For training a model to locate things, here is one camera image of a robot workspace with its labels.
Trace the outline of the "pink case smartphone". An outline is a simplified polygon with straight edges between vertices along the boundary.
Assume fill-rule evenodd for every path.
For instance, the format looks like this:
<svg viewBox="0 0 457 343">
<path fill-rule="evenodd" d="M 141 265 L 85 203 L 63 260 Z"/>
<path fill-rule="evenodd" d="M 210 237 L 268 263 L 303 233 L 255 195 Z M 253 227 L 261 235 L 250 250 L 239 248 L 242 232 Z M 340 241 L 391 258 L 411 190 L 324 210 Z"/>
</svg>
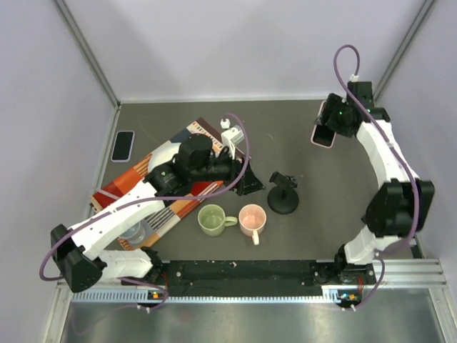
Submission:
<svg viewBox="0 0 457 343">
<path fill-rule="evenodd" d="M 325 138 L 323 135 L 323 126 L 317 126 L 314 122 L 314 126 L 311 132 L 312 144 L 323 147 L 325 149 L 330 149 L 333 146 L 335 138 L 336 136 L 334 138 Z"/>
</svg>

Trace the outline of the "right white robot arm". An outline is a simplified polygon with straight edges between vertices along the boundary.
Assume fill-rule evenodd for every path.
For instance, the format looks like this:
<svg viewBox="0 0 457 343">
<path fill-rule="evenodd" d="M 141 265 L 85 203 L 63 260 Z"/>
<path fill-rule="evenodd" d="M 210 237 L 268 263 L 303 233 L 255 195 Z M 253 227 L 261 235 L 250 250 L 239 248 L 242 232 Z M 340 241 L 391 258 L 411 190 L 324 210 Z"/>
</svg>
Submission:
<svg viewBox="0 0 457 343">
<path fill-rule="evenodd" d="M 331 93 L 321 103 L 311 143 L 330 149 L 336 136 L 356 137 L 368 155 L 378 191 L 362 217 L 363 229 L 336 253 L 332 275 L 342 283 L 363 280 L 378 252 L 390 252 L 422 230 L 435 193 L 405 162 L 393 136 L 391 119 L 373 101 L 372 84 L 356 75 L 347 83 L 350 94 Z"/>
</svg>

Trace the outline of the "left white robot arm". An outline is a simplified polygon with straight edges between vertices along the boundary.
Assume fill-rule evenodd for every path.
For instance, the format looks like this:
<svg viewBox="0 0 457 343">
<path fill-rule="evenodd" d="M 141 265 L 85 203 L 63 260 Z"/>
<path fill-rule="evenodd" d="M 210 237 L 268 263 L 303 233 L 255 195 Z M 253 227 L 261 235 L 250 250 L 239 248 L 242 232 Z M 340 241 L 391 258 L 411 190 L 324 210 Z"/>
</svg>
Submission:
<svg viewBox="0 0 457 343">
<path fill-rule="evenodd" d="M 152 154 L 148 171 L 125 195 L 90 219 L 51 230 L 50 257 L 72 292 L 85 291 L 102 279 L 157 282 L 161 260 L 152 249 L 114 251 L 106 247 L 171 202 L 189 200 L 195 183 L 222 182 L 225 190 L 239 196 L 265 187 L 252 172 L 248 157 L 237 159 L 229 146 L 215 152 L 211 138 L 204 134 L 191 134 L 181 143 L 163 146 Z"/>
</svg>

